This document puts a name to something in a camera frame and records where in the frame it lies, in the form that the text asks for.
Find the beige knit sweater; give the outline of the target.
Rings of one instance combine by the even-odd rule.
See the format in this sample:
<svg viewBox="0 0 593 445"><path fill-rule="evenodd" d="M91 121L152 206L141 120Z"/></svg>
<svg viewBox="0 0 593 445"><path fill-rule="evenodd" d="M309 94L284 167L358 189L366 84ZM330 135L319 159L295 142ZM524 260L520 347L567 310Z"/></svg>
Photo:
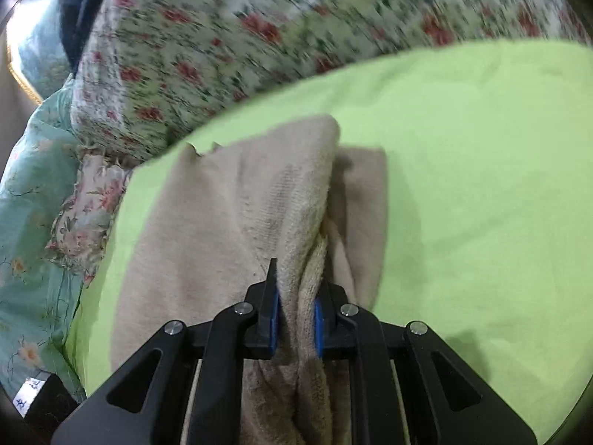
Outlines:
<svg viewBox="0 0 593 445"><path fill-rule="evenodd" d="M330 116L286 123L200 155L185 146L127 266L110 360L124 363L171 319L203 323L277 266L281 337L243 373L245 444L346 444L348 367L314 346L323 280L371 307L386 246L387 156L341 146Z"/></svg>

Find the teal floral blanket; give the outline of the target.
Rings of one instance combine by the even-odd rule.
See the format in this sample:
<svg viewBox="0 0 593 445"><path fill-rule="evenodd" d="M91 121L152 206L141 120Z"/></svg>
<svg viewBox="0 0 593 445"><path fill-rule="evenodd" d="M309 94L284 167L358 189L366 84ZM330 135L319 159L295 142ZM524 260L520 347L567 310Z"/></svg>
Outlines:
<svg viewBox="0 0 593 445"><path fill-rule="evenodd" d="M68 79L30 116L1 180L1 385L10 397L40 372L58 375L75 401L86 396L64 354L82 278L45 249L79 169L72 85Z"/></svg>

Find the pink floral ruffled pillow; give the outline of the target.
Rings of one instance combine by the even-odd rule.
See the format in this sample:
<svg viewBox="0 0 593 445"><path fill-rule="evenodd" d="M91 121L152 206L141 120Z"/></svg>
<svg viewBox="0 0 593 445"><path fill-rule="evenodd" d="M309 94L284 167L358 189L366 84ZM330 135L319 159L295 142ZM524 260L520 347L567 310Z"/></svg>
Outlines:
<svg viewBox="0 0 593 445"><path fill-rule="evenodd" d="M45 246L50 261L80 275L85 283L92 281L131 174L102 154L82 157L72 195L60 206Z"/></svg>

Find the lime green bed sheet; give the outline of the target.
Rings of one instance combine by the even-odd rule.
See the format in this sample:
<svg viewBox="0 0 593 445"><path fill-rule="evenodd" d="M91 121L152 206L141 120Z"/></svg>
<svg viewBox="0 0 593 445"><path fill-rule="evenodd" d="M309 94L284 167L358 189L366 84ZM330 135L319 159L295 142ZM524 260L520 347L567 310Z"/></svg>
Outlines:
<svg viewBox="0 0 593 445"><path fill-rule="evenodd" d="M374 310L423 320L547 442L592 378L592 51L565 41L417 49L239 103L198 152L327 113L382 148Z"/></svg>

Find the red floral white quilt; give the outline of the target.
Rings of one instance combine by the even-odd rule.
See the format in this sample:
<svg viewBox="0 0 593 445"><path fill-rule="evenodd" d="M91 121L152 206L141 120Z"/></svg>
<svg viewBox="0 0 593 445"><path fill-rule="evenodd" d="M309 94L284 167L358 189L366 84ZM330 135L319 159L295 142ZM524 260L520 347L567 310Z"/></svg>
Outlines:
<svg viewBox="0 0 593 445"><path fill-rule="evenodd" d="M277 85L498 38L590 40L568 0L103 0L70 118L84 142L146 161Z"/></svg>

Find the gold framed landscape painting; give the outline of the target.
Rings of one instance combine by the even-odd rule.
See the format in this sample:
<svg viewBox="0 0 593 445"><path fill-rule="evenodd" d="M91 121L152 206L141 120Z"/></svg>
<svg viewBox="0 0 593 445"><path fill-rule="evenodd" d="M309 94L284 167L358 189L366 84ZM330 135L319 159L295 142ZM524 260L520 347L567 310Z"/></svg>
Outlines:
<svg viewBox="0 0 593 445"><path fill-rule="evenodd" d="M6 26L8 68L20 88L40 105L68 79L70 67L59 34L58 0L21 0Z"/></svg>

